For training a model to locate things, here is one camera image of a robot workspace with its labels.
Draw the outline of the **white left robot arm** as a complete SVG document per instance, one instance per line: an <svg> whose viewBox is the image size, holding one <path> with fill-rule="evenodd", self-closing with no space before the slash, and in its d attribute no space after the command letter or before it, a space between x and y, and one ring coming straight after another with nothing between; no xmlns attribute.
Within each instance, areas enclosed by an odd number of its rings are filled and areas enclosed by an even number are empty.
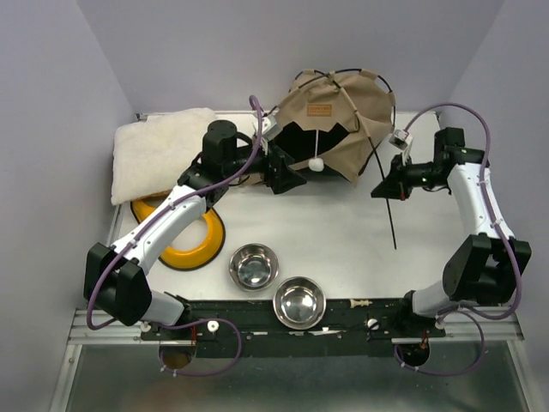
<svg viewBox="0 0 549 412"><path fill-rule="evenodd" d="M83 294L89 317L99 308L126 326L139 321L160 324L172 339L189 332L183 300L148 285L148 272L161 253L243 175L262 175L275 194L306 182L292 170L293 158L273 141L281 131L275 118L260 118L254 127L254 140L239 146L242 133L233 122L212 122L202 138L201 153L160 206L112 245L97 243L88 251Z"/></svg>

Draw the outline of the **white fluffy pet cushion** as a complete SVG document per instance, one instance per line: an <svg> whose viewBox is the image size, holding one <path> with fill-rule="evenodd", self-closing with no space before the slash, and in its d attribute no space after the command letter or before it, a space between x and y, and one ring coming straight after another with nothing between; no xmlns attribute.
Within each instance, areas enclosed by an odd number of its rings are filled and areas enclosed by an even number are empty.
<svg viewBox="0 0 549 412"><path fill-rule="evenodd" d="M209 108L191 108L118 127L114 135L112 205L170 191L201 152L202 138L216 119Z"/></svg>

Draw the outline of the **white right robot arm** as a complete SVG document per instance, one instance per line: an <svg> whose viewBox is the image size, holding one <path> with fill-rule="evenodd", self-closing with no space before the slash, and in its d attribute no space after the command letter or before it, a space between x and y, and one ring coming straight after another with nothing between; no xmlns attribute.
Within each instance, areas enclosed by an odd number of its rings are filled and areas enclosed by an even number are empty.
<svg viewBox="0 0 549 412"><path fill-rule="evenodd" d="M510 304L514 312L522 298L521 276L532 250L516 238L498 207L484 151L469 148L464 132L445 128L434 137L432 161L413 163L413 138L396 130L389 141L401 152L394 156L389 174L372 191L374 198L408 199L416 187L447 189L455 197L466 238L443 268L442 279L412 291L409 307L395 314L395 327L414 336L435 318L458 307L477 312L480 306Z"/></svg>

